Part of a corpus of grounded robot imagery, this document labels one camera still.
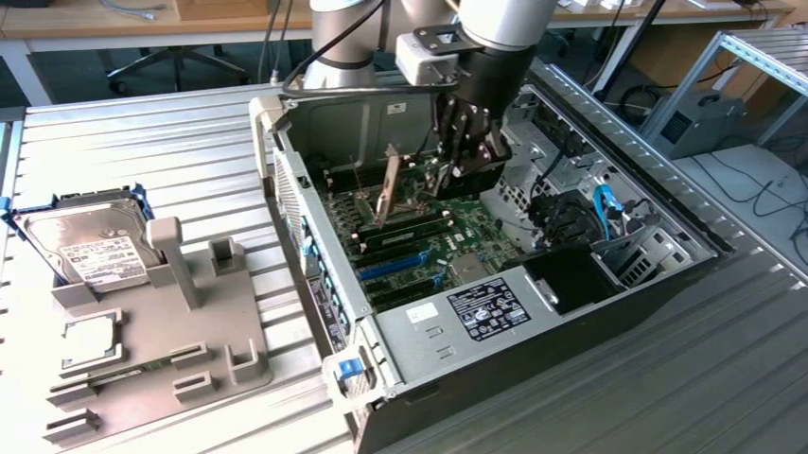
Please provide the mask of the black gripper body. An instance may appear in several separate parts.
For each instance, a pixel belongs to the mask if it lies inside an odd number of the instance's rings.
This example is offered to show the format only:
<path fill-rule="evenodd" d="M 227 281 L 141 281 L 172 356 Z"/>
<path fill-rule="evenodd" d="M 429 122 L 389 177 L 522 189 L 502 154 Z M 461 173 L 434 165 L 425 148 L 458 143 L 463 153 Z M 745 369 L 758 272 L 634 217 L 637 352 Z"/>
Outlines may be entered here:
<path fill-rule="evenodd" d="M 458 87 L 454 95 L 474 106 L 486 109 L 490 116 L 502 116 L 519 92 L 535 50 L 535 45 L 519 51 L 483 47 L 481 50 L 461 54 Z"/>

